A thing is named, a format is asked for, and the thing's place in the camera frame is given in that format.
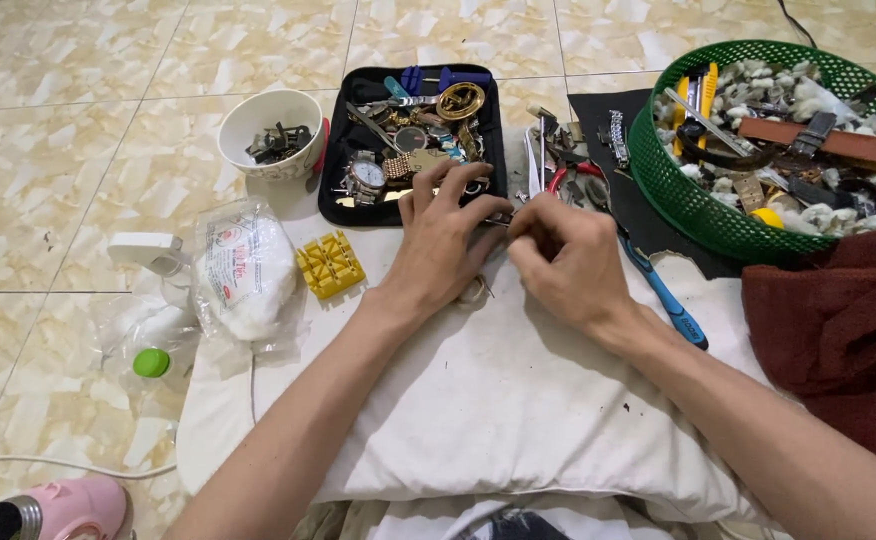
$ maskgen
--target watch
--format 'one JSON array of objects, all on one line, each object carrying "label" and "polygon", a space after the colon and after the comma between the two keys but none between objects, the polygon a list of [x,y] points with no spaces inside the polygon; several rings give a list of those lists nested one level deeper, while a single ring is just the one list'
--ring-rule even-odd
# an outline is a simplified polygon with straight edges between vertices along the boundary
[{"label": "watch", "polygon": [[346,171],[348,192],[356,205],[373,205],[382,197],[385,187],[384,170],[374,161],[371,152],[355,152]]}]

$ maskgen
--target black mat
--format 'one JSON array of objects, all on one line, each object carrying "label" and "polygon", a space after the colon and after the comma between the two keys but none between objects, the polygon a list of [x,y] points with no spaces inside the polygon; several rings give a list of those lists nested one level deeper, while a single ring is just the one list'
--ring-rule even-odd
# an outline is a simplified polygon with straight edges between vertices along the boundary
[{"label": "black mat", "polygon": [[[599,141],[599,125],[607,127],[608,111],[621,111],[624,124],[631,126],[638,112],[648,102],[651,89],[612,94],[572,94],[567,96],[581,122],[588,143],[588,156],[608,175],[615,217],[628,230],[632,243],[647,255],[672,251],[698,265],[706,279],[740,278],[743,264],[725,255],[709,251],[672,227],[648,203],[636,182],[615,172],[618,162],[610,147]],[[631,160],[640,160],[632,155]]]}]

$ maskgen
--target leather watch strap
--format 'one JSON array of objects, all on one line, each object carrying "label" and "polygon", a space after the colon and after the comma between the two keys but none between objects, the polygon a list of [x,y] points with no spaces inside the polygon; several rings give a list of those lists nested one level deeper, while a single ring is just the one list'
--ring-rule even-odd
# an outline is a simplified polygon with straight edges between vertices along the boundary
[{"label": "leather watch strap", "polygon": [[[742,118],[738,135],[762,141],[791,144],[806,126],[791,122],[775,122],[762,118]],[[860,166],[876,170],[876,136],[833,130],[828,134],[823,152],[861,160]]]}]

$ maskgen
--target brown cloth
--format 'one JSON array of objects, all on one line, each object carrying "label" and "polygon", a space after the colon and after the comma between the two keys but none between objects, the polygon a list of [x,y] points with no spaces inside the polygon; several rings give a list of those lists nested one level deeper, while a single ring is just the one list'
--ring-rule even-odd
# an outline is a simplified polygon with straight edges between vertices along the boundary
[{"label": "brown cloth", "polygon": [[876,455],[876,231],[807,266],[742,272],[755,356],[772,383]]}]

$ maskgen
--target green basket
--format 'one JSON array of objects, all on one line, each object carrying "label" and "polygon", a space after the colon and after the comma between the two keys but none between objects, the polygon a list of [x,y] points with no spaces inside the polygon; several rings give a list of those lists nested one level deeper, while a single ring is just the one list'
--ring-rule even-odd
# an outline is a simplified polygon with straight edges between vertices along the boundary
[{"label": "green basket", "polygon": [[[681,56],[665,69],[655,89],[628,132],[633,156],[631,172],[659,214],[692,240],[712,251],[748,264],[788,264],[802,254],[830,246],[836,240],[769,227],[713,199],[707,191],[678,169],[658,140],[652,117],[655,96],[674,88],[689,68],[714,62],[725,67],[755,59],[792,67],[810,60],[821,70],[821,84],[845,99],[876,82],[876,75],[842,57],[817,49],[763,39],[725,41]],[[869,113],[876,114],[876,100]]]}]

